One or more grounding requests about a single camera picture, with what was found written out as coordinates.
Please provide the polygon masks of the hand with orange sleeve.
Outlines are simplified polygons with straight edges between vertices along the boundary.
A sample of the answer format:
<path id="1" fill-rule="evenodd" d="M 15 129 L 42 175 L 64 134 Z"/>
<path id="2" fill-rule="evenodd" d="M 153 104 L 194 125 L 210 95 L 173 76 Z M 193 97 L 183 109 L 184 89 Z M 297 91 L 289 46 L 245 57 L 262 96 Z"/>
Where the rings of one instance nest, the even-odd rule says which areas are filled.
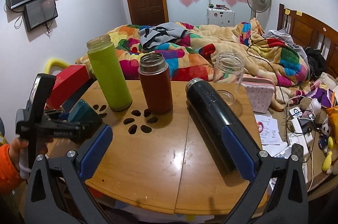
<path id="1" fill-rule="evenodd" d="M 45 155 L 48 152 L 48 143 L 52 143 L 54 141 L 53 138 L 46 138 L 44 144 L 39 150 L 39 154 Z M 10 144 L 9 147 L 9 157 L 12 163 L 15 165 L 15 168 L 19 171 L 19 156 L 23 153 L 23 149 L 29 146 L 29 141 L 15 138 Z"/>

